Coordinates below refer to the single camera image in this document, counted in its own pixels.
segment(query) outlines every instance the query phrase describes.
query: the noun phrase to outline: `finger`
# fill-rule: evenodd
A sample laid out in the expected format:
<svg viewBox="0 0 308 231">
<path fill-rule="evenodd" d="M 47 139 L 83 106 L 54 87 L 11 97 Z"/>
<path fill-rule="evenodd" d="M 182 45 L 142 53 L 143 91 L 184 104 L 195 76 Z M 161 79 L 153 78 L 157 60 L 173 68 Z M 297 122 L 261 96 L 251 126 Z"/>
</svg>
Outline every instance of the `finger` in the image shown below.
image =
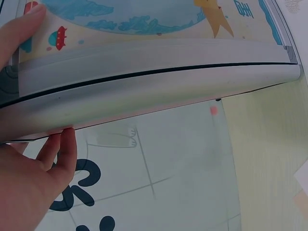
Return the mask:
<svg viewBox="0 0 308 231">
<path fill-rule="evenodd" d="M 75 130 L 65 129 L 61 134 L 60 155 L 55 167 L 47 172 L 57 181 L 61 193 L 73 179 L 77 161 Z"/>
<path fill-rule="evenodd" d="M 25 149 L 28 146 L 28 142 L 26 143 L 10 143 L 10 146 L 13 147 L 18 153 L 21 155 L 24 153 Z"/>
<path fill-rule="evenodd" d="M 39 29 L 46 14 L 46 7 L 39 4 L 27 14 L 11 20 L 0 28 L 0 69 L 18 46 Z"/>
<path fill-rule="evenodd" d="M 42 163 L 45 171 L 51 169 L 54 159 L 60 149 L 60 134 L 54 134 L 48 137 L 48 140 L 38 153 L 36 160 Z"/>
</svg>

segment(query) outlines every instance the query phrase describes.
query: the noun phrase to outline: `cartoon drawing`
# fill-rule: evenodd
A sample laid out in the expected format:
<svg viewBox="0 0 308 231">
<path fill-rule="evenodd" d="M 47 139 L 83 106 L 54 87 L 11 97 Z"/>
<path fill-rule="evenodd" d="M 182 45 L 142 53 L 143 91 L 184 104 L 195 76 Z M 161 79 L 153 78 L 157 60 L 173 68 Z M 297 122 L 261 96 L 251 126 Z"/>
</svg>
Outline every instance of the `cartoon drawing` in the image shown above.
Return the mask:
<svg viewBox="0 0 308 231">
<path fill-rule="evenodd" d="M 115 220 L 111 216 L 103 217 L 100 222 L 100 231 L 113 231 L 115 229 Z M 79 225 L 76 231 L 90 231 L 87 226 Z"/>
<path fill-rule="evenodd" d="M 239 14 L 241 16 L 247 16 L 247 17 L 252 17 L 254 18 L 254 16 L 252 15 L 252 12 L 249 8 L 249 5 L 248 3 L 242 3 L 242 2 L 239 2 L 237 0 L 233 0 L 234 1 L 234 4 L 237 8 L 237 11 L 239 12 Z"/>
<path fill-rule="evenodd" d="M 94 30 L 157 35 L 187 29 L 202 20 L 189 0 L 41 0 L 47 9 L 73 24 Z"/>
<path fill-rule="evenodd" d="M 74 205 L 74 195 L 78 197 L 85 205 L 93 206 L 94 199 L 81 187 L 89 187 L 96 184 L 101 178 L 101 170 L 93 161 L 86 159 L 77 160 L 75 171 L 84 170 L 89 172 L 89 175 L 80 180 L 78 185 L 67 186 L 62 192 L 63 200 L 54 201 L 49 209 L 55 211 L 68 211 Z"/>
<path fill-rule="evenodd" d="M 33 7 L 38 5 L 36 1 L 28 2 L 25 5 L 24 14 L 28 13 Z M 27 41 L 20 45 L 20 48 L 24 50 L 26 53 L 30 53 L 32 51 L 32 37 L 30 37 Z"/>
<path fill-rule="evenodd" d="M 48 39 L 51 46 L 55 46 L 60 51 L 65 46 L 64 40 L 66 38 L 65 32 L 67 28 L 61 26 L 57 31 L 53 32 Z"/>
<path fill-rule="evenodd" d="M 88 145 L 109 148 L 134 148 L 136 128 L 120 122 L 94 126 L 88 130 Z"/>
<path fill-rule="evenodd" d="M 195 6 L 202 8 L 208 22 L 214 33 L 214 38 L 216 38 L 220 26 L 225 28 L 234 37 L 233 31 L 223 14 L 222 8 L 218 6 L 217 0 L 194 0 Z"/>
</svg>

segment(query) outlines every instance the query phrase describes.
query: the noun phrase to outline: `floor mat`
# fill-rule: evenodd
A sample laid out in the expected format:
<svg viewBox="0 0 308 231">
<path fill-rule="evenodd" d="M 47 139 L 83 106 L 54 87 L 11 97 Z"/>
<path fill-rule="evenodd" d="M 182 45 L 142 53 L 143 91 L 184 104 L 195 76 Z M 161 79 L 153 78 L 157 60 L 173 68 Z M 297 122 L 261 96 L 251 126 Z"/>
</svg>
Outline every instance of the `floor mat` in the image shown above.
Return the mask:
<svg viewBox="0 0 308 231">
<path fill-rule="evenodd" d="M 79 130 L 77 145 L 74 179 L 36 230 L 241 230 L 221 101 Z"/>
</svg>

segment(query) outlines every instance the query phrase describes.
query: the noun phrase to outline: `white surface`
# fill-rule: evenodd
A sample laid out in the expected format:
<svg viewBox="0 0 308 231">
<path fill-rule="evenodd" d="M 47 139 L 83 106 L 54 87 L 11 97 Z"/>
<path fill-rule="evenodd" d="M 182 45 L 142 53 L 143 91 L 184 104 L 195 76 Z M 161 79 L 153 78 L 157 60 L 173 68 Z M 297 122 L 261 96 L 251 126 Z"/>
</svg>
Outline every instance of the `white surface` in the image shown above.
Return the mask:
<svg viewBox="0 0 308 231">
<path fill-rule="evenodd" d="M 300 81 L 222 100 L 233 147 L 243 231 L 306 231 L 293 197 L 308 159 L 308 87 Z"/>
<path fill-rule="evenodd" d="M 28 134 L 33 136 L 23 139 L 35 139 L 58 132 L 68 124 L 84 128 L 238 94 L 293 81 L 299 74 L 298 65 L 230 66 L 132 77 L 64 90 L 1 108 L 0 141 Z"/>
<path fill-rule="evenodd" d="M 308 161 L 306 161 L 302 167 L 294 174 L 294 177 L 303 188 L 306 194 L 308 194 Z"/>
<path fill-rule="evenodd" d="M 211 107 L 218 114 L 211 115 Z M 42 144 L 30 143 L 25 155 L 34 158 Z M 221 102 L 79 130 L 77 145 L 78 159 L 93 161 L 101 170 L 97 183 L 80 186 L 95 204 L 86 206 L 74 194 L 73 207 L 66 212 L 50 210 L 38 231 L 48 230 L 54 222 L 57 230 L 79 225 L 98 230 L 105 216 L 115 219 L 115 231 L 228 231 L 228 227 L 240 231 L 237 182 Z M 87 176 L 86 171 L 75 172 L 70 187 Z M 67 228 L 71 221 L 76 225 Z"/>
<path fill-rule="evenodd" d="M 26 96 L 92 79 L 173 67 L 269 62 L 290 63 L 283 46 L 226 39 L 123 42 L 67 51 L 20 64 L 19 94 Z"/>
</svg>

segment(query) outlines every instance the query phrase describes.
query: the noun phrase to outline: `black stripe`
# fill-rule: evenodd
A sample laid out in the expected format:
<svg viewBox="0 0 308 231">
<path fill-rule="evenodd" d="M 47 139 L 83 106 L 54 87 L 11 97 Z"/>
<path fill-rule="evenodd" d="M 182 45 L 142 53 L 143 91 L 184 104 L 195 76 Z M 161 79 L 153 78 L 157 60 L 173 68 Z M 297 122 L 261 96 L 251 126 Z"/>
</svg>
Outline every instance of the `black stripe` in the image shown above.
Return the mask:
<svg viewBox="0 0 308 231">
<path fill-rule="evenodd" d="M 4 0 L 2 0 L 1 5 L 0 5 L 0 13 L 1 13 L 1 10 L 2 10 L 3 4 L 4 4 Z"/>
<path fill-rule="evenodd" d="M 151 70 L 151 71 L 142 71 L 142 72 L 136 72 L 131 74 L 124 74 L 119 76 L 112 76 L 112 77 L 105 77 L 100 79 L 93 79 L 88 80 L 80 83 L 70 84 L 50 90 L 41 91 L 38 93 L 34 93 L 31 95 L 27 95 L 24 97 L 20 97 L 16 100 L 12 100 L 7 103 L 3 103 L 0 105 L 0 109 L 3 107 L 7 107 L 9 105 L 20 103 L 26 100 L 31 100 L 37 97 L 41 97 L 44 95 L 49 95 L 53 93 L 57 93 L 64 90 L 70 90 L 74 88 L 80 88 L 88 85 L 113 81 L 113 80 L 119 80 L 119 79 L 126 79 L 131 77 L 139 77 L 139 76 L 147 76 L 147 75 L 153 75 L 153 74 L 160 74 L 160 73 L 168 73 L 168 72 L 175 72 L 175 71 L 185 71 L 185 70 L 196 70 L 196 69 L 204 69 L 204 68 L 215 68 L 215 67 L 227 67 L 227 66 L 255 66 L 255 65 L 297 65 L 297 64 L 291 64 L 291 63 L 235 63 L 235 64 L 205 64 L 205 65 L 196 65 L 196 66 L 183 66 L 183 67 L 172 67 L 172 68 L 166 68 L 166 69 L 158 69 L 158 70 Z"/>
</svg>

